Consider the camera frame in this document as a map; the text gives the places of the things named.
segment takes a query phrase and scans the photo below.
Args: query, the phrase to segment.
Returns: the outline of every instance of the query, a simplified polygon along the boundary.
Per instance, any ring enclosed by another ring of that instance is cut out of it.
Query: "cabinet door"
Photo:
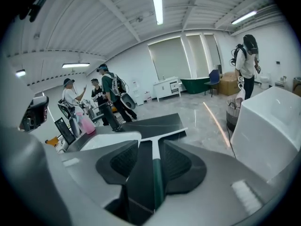
[[[163,84],[155,85],[155,92],[157,97],[164,97]]]
[[[163,83],[162,88],[163,88],[162,90],[163,90],[163,95],[164,96],[171,95],[171,89],[170,89],[170,83],[169,82]]]

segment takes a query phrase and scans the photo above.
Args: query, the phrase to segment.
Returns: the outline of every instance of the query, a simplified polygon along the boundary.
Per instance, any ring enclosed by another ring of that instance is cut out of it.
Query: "white cabinet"
[[[160,98],[179,95],[181,96],[179,88],[179,79],[177,77],[171,77],[162,81],[158,81],[154,84],[156,97],[159,102]]]

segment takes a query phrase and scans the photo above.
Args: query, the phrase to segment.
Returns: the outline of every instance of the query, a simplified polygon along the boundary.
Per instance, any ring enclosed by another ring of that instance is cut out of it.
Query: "black backpack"
[[[243,53],[244,53],[244,55],[245,55],[245,58],[246,58],[246,50],[245,50],[244,46],[243,46],[242,44],[239,43],[239,44],[236,46],[236,49],[232,50],[232,52],[231,52],[234,58],[230,60],[230,63],[231,63],[233,66],[236,65],[236,58],[237,58],[237,54],[238,54],[239,50],[243,51]]]

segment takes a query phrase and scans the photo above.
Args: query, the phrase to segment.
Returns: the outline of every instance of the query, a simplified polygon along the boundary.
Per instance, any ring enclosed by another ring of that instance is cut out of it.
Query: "ceiling beam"
[[[133,36],[140,42],[139,35],[133,26],[127,21],[127,18],[122,14],[118,7],[112,2],[112,0],[99,0],[103,5],[105,5],[108,10],[110,10],[124,25],[127,29],[133,34]]]
[[[61,59],[65,60],[67,63],[73,63],[79,61],[79,58],[82,62],[87,62],[91,59],[106,61],[107,59],[101,55],[89,54],[80,51],[72,50],[47,50],[40,52],[24,53],[19,55],[14,55],[8,57],[9,62],[12,65],[21,64],[24,61],[31,61],[37,59]]]
[[[271,24],[271,23],[281,23],[281,22],[285,22],[285,17],[280,15],[280,16],[275,16],[275,17],[272,17],[272,18],[268,18],[268,19],[265,19],[263,21],[260,21],[260,22],[257,22],[257,23],[254,23],[254,24],[251,24],[249,26],[246,26],[236,32],[234,32],[233,34],[231,34],[231,36],[236,36],[240,33],[243,33],[243,32],[246,32],[250,29],[254,29],[254,28],[257,28],[259,26],[264,26],[264,25],[268,25],[268,24]]]
[[[214,24],[214,26],[216,28],[219,28],[220,26],[222,26],[226,22],[229,22],[230,20],[232,20],[234,18],[235,14],[240,13],[240,11],[242,11],[243,9],[246,9],[246,8],[250,7],[251,5],[253,5],[254,3],[256,3],[257,1],[258,0],[244,0],[239,5],[237,5],[235,8],[233,8],[229,13],[227,13],[225,16],[223,16],[221,19],[219,19]]]
[[[196,5],[196,1],[197,0],[190,0],[189,5]],[[187,23],[188,23],[188,19],[189,19],[190,15],[192,14],[194,9],[195,9],[194,7],[188,7],[188,9],[185,13],[183,22],[182,22],[182,32],[185,30],[185,28],[187,26]]]
[[[164,40],[165,38],[170,38],[173,36],[180,37],[181,35],[182,26],[172,26],[166,29],[162,29],[159,31],[150,32],[144,36],[141,37],[141,42],[147,42],[147,43],[153,43],[156,41]],[[187,33],[194,33],[194,32],[212,32],[212,31],[227,31],[227,32],[234,32],[233,28],[224,28],[221,27],[219,29],[216,29],[214,27],[214,24],[190,24],[186,27]],[[106,57],[108,58],[107,61],[111,60],[118,54],[121,54],[125,50],[132,48],[140,43],[135,44],[126,44],[120,48],[117,48],[116,50],[112,51],[111,53],[107,54]],[[98,67],[98,65],[90,65],[89,69],[86,70],[86,74],[89,75]]]

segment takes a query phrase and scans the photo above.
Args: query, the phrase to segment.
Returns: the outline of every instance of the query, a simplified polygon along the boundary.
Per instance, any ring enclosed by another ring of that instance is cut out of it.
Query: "ceiling light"
[[[18,76],[18,77],[21,77],[21,76],[23,76],[25,74],[26,74],[25,70],[19,70],[19,71],[16,72],[16,76]]]
[[[232,24],[238,24],[239,22],[249,18],[249,17],[252,17],[254,16],[255,14],[257,13],[257,11],[252,11],[250,13],[247,13],[246,15],[240,17],[239,19],[236,19],[235,21],[232,22]]]
[[[62,68],[88,67],[90,63],[63,64]]]
[[[163,24],[162,0],[153,0],[156,12],[157,25]]]

